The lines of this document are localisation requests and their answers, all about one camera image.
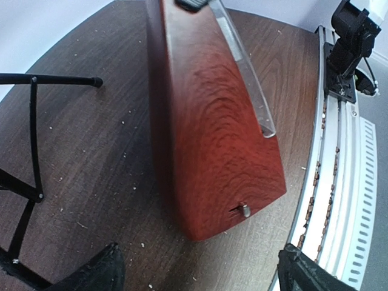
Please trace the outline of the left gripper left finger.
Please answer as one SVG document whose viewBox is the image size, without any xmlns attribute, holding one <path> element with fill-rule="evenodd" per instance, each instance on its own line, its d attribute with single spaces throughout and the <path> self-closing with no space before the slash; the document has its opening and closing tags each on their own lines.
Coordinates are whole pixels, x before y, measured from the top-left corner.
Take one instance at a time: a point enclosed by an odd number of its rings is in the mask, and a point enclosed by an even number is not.
<svg viewBox="0 0 388 291">
<path fill-rule="evenodd" d="M 47 290 L 123 290 L 124 281 L 124 257 L 118 243 L 113 242 Z"/>
</svg>

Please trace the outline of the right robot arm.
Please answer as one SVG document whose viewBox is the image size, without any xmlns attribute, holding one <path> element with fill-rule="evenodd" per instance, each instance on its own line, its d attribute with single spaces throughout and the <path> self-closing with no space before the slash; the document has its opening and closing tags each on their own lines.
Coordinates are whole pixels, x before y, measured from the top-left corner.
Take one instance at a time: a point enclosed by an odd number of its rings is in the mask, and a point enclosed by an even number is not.
<svg viewBox="0 0 388 291">
<path fill-rule="evenodd" d="M 339 36 L 328 62 L 343 78 L 350 78 L 362 58 L 368 58 L 387 15 L 387 1 L 341 1 L 331 25 Z"/>
</svg>

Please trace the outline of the black perforated music stand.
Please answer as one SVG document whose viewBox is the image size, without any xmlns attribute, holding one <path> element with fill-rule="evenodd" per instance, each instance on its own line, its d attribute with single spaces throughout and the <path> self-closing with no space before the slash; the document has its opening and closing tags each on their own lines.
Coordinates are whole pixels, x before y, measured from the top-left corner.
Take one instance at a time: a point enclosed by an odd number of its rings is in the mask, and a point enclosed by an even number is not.
<svg viewBox="0 0 388 291">
<path fill-rule="evenodd" d="M 45 259 L 54 247 L 49 245 L 49 231 L 43 230 L 46 216 L 38 217 L 48 200 L 45 177 L 39 165 L 39 146 L 45 134 L 38 133 L 38 101 L 48 98 L 53 88 L 65 85 L 100 88 L 99 77 L 53 76 L 27 73 L 1 73 L 1 85 L 21 89 L 21 99 L 5 100 L 1 113 L 16 114 L 1 118 L 1 274 L 33 290 L 47 290 L 53 283 L 40 275 Z"/>
</svg>

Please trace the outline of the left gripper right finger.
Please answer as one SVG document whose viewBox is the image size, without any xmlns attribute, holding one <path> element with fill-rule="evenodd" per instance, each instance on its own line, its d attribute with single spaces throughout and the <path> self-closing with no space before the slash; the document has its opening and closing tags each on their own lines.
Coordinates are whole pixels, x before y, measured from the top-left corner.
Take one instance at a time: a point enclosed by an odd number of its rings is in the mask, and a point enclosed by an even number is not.
<svg viewBox="0 0 388 291">
<path fill-rule="evenodd" d="M 356 290 L 325 271 L 291 243 L 278 253 L 278 281 L 280 290 Z"/>
</svg>

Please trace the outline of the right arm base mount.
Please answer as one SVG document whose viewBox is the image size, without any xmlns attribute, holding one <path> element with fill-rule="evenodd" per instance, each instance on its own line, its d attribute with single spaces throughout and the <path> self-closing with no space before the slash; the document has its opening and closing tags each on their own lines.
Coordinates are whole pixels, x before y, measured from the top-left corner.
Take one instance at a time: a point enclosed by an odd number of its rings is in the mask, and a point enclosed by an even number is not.
<svg viewBox="0 0 388 291">
<path fill-rule="evenodd" d="M 357 69 L 360 61 L 371 55 L 374 42 L 365 41 L 356 51 L 344 48 L 338 41 L 324 44 L 324 93 L 343 102 L 356 103 L 356 93 L 367 96 L 378 93 L 378 84 L 373 73 L 367 76 Z"/>
</svg>

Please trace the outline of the wooden metronome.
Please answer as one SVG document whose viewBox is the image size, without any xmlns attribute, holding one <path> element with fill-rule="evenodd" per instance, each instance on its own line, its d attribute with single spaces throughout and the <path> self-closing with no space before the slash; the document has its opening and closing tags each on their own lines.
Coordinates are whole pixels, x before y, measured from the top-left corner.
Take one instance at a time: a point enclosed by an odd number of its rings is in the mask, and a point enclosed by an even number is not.
<svg viewBox="0 0 388 291">
<path fill-rule="evenodd" d="M 147 1 L 152 156 L 159 191 L 193 241 L 286 193 L 269 106 L 221 1 Z"/>
</svg>

